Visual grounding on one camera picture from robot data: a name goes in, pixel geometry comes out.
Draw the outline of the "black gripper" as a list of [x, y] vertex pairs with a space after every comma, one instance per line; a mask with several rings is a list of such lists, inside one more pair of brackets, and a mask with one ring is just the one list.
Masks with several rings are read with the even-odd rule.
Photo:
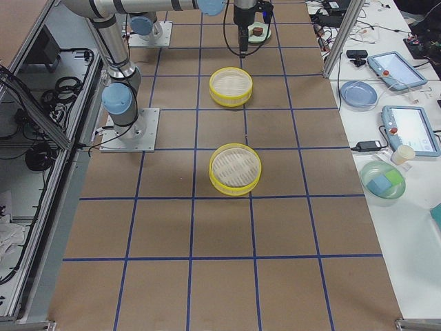
[[254, 23], [256, 13], [263, 14], [263, 21], [269, 25], [272, 20], [272, 4], [263, 0], [234, 1], [233, 20], [238, 28], [239, 57], [246, 57], [248, 50], [248, 27]]

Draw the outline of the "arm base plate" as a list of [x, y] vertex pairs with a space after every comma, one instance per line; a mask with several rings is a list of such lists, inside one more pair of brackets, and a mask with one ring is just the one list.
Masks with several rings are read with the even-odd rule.
[[131, 48], [168, 48], [170, 46], [172, 26], [171, 21], [156, 23], [134, 23], [129, 38]]
[[101, 152], [153, 152], [155, 151], [159, 108], [141, 108], [135, 124], [126, 132], [126, 128], [115, 127], [105, 130], [104, 143], [99, 146]]

